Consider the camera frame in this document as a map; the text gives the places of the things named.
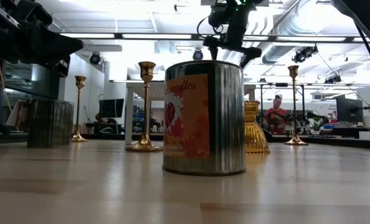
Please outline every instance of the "amber glass vase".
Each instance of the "amber glass vase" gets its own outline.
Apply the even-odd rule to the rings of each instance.
[[[268,143],[264,132],[255,117],[259,113],[258,101],[245,102],[245,151],[247,153],[269,153]]]

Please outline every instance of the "metal can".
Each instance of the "metal can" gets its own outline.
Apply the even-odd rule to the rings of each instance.
[[[245,171],[244,74],[201,60],[166,70],[163,169],[186,175]]]

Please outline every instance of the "tin can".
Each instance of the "tin can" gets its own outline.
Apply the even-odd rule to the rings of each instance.
[[[71,146],[73,114],[73,103],[31,100],[27,147]]]
[[[245,171],[244,74],[201,60],[166,70],[163,169],[186,175]]]

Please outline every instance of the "camera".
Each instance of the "camera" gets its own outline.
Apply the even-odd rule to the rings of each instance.
[[[327,78],[324,84],[335,84],[341,82],[341,77],[339,75],[335,75],[331,78]]]
[[[193,60],[202,60],[203,59],[203,53],[201,49],[196,49],[193,53]]]
[[[303,63],[305,62],[305,60],[317,53],[318,48],[316,47],[316,45],[314,47],[304,47],[296,51],[296,55],[292,58],[292,61],[294,61],[295,63]]]
[[[100,56],[100,52],[93,52],[90,57],[90,63],[92,65],[100,65],[103,63],[103,59]]]
[[[197,34],[203,38],[203,46],[210,50],[211,59],[217,60],[218,47],[226,50],[233,50],[243,53],[239,66],[244,68],[251,60],[261,57],[262,50],[249,47],[242,47],[243,38],[249,23],[250,11],[257,10],[256,5],[263,0],[226,0],[226,3],[216,1],[211,6],[211,13],[208,16],[210,26],[212,26],[216,36],[213,35],[202,36],[199,33],[199,27],[204,21],[201,20],[197,25]],[[223,33],[223,25],[228,25],[227,32]]]

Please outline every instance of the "computer monitor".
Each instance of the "computer monitor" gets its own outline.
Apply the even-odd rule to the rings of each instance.
[[[337,97],[337,120],[347,122],[362,122],[363,110],[361,100],[346,99]]]
[[[121,118],[124,99],[100,100],[99,115],[101,118]]]

